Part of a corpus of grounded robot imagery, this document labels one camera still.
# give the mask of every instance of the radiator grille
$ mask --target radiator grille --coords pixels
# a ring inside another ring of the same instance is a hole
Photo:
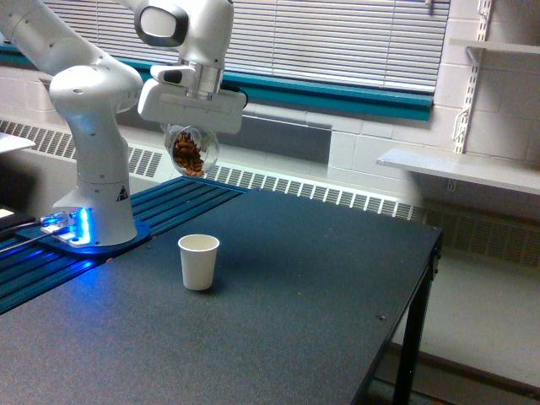
[[[32,149],[42,154],[77,159],[75,142],[70,133],[56,132],[31,125],[0,120],[0,132],[26,138],[35,143]],[[154,177],[163,154],[141,148],[129,148],[129,172],[132,174]]]
[[[325,203],[361,209],[402,220],[420,222],[444,230],[445,246],[479,255],[496,257],[526,266],[540,265],[540,230],[504,224],[498,219],[476,218],[426,209],[395,198],[357,192],[346,187],[323,185],[276,173],[214,166],[205,177],[231,186],[263,188]]]

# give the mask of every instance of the shelf bracket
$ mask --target shelf bracket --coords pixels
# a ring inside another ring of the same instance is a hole
[[[491,5],[493,0],[479,0],[478,1],[478,13],[480,14],[480,26],[478,27],[478,33],[476,41],[486,41],[486,35],[488,34],[489,15],[491,14]],[[480,73],[480,67],[482,66],[483,52],[475,52],[470,46],[465,47],[465,52],[471,58],[471,74],[465,92],[465,100],[463,101],[462,111],[456,116],[454,122],[454,152],[457,154],[465,153],[465,142],[467,140],[467,132],[469,129],[469,122],[471,115],[473,114],[473,102],[474,95],[476,94],[476,87],[478,84],[478,75]]]
[[[479,65],[479,59],[478,51],[476,51],[472,46],[466,46],[465,52],[467,53],[467,56],[472,60],[472,62]]]

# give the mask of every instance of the black cable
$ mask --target black cable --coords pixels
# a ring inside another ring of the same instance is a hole
[[[0,239],[2,239],[5,236],[11,235],[13,232],[17,232],[18,230],[25,230],[26,228],[31,228],[32,226],[39,226],[39,225],[41,225],[40,221],[34,221],[34,222],[27,222],[25,224],[12,226],[10,228],[0,231]]]
[[[15,249],[19,249],[22,246],[31,245],[32,243],[35,243],[38,240],[45,239],[47,236],[65,234],[68,231],[69,231],[69,227],[67,226],[64,228],[57,229],[54,232],[51,232],[50,234],[39,235],[33,239],[28,239],[28,240],[25,240],[24,242],[20,242],[17,245],[11,245],[11,246],[5,247],[0,251],[0,256],[3,255],[4,253],[8,253],[10,251],[14,251]]]
[[[246,105],[247,103],[250,102],[250,97],[249,95],[247,95],[247,93],[241,89],[240,87],[238,86],[232,86],[230,84],[221,84],[221,89],[223,90],[228,90],[228,91],[234,91],[236,93],[242,93],[245,97],[246,97],[246,103],[244,104],[244,106],[242,107],[242,110],[244,110],[246,108]]]

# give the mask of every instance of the clear plastic cup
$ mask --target clear plastic cup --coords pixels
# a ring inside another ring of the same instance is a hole
[[[215,132],[193,126],[163,126],[165,148],[175,169],[185,176],[202,177],[212,169],[219,157]]]

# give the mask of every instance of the white paper cup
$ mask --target white paper cup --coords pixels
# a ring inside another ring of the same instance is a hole
[[[178,240],[182,277],[187,289],[209,289],[213,282],[219,240],[210,235],[187,235]]]

